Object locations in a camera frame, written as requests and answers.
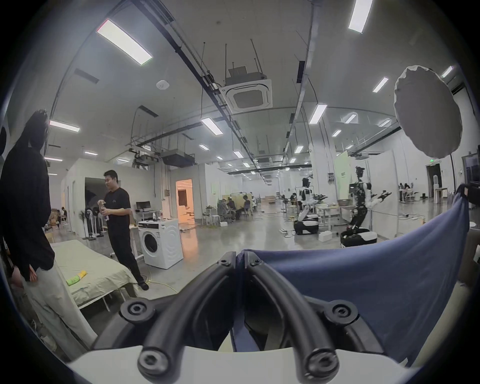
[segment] bed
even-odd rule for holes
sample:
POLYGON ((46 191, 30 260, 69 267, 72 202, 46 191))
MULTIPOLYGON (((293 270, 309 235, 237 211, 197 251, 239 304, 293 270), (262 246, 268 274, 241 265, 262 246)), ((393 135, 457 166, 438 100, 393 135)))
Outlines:
POLYGON ((122 264, 91 250, 78 240, 53 243, 51 246, 65 280, 81 271, 87 271, 83 279, 69 286, 70 293, 80 309, 102 299, 107 311, 110 311, 105 296, 119 290, 125 300, 120 289, 122 287, 128 288, 130 295, 136 296, 135 278, 122 264))

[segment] floor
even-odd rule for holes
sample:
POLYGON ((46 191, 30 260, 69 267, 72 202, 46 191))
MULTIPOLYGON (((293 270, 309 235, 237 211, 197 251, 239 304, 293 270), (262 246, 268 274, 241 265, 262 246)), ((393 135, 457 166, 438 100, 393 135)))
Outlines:
MULTIPOLYGON (((425 221, 431 220, 433 217, 448 209, 446 201, 442 204, 433 204, 431 200, 420 202, 411 202, 407 204, 400 204, 399 212, 402 214, 409 214, 408 218, 402 218, 399 221, 399 235, 408 233, 417 228, 425 221)), ((259 212, 254 214, 253 219, 243 219, 240 222, 234 222, 227 227, 208 227, 195 225, 192 223, 183 224, 180 226, 181 241, 183 248, 184 259, 172 266, 168 270, 157 269, 147 266, 143 259, 138 261, 140 271, 145 277, 153 282, 161 282, 169 285, 173 289, 179 291, 187 285, 194 277, 201 273, 211 264, 218 261, 222 255, 228 251, 239 252, 246 248, 260 249, 260 250, 312 250, 312 249, 333 249, 340 247, 340 239, 335 236, 326 242, 320 242, 317 236, 297 236, 292 235, 293 222, 281 212, 281 204, 268 204, 262 206, 259 212)), ((470 220, 480 225, 480 209, 473 209, 470 211, 470 220)), ((334 227, 333 230, 341 232, 345 225, 334 227)), ((134 233, 136 237, 136 244, 141 254, 140 242, 138 233, 134 233)), ((77 239, 76 235, 65 230, 57 230, 55 232, 56 241, 65 241, 77 239)), ((95 241, 80 240, 91 249, 109 256, 112 249, 108 240, 108 236, 98 238, 95 241)), ((173 290, 164 285, 151 283, 150 289, 141 292, 141 295, 148 299, 154 299, 173 293, 173 290)), ((434 350, 439 335, 446 334, 450 329, 456 318, 455 313, 463 306, 466 297, 468 296, 468 289, 457 284, 454 293, 452 294, 452 303, 449 303, 446 311, 453 311, 453 315, 448 315, 446 320, 439 321, 436 329, 432 332, 432 340, 426 347, 425 351, 419 356, 419 359, 425 359, 426 356, 434 350)), ((84 316, 89 321, 93 329, 99 333, 106 326, 110 317, 118 311, 122 303, 121 296, 114 294, 112 298, 107 298, 111 312, 105 310, 102 301, 97 301, 92 305, 82 309, 84 316)))

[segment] washing machine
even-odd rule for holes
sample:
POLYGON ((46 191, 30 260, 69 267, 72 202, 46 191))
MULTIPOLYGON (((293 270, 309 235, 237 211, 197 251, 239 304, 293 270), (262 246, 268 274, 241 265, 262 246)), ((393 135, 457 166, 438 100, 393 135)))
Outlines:
POLYGON ((178 219, 138 222, 145 264, 169 269, 183 259, 178 219))

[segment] desk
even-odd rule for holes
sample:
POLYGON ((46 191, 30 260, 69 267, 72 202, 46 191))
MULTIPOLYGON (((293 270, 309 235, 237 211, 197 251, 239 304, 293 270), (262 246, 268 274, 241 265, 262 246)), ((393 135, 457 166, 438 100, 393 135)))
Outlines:
POLYGON ((448 188, 435 188, 433 189, 433 203, 434 204, 441 204, 442 197, 444 194, 444 190, 448 190, 448 188))

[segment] blue cloth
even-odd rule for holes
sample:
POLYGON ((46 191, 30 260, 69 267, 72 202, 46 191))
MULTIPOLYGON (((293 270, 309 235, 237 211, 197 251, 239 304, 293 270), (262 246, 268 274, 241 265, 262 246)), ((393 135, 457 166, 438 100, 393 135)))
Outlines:
MULTIPOLYGON (((249 251, 303 295, 353 302, 387 355, 411 365, 450 298, 467 232, 468 203, 457 194, 450 210, 393 240, 332 250, 249 251)), ((243 252, 237 264, 243 265, 243 252)), ((254 350, 240 322, 235 325, 237 351, 254 350)))

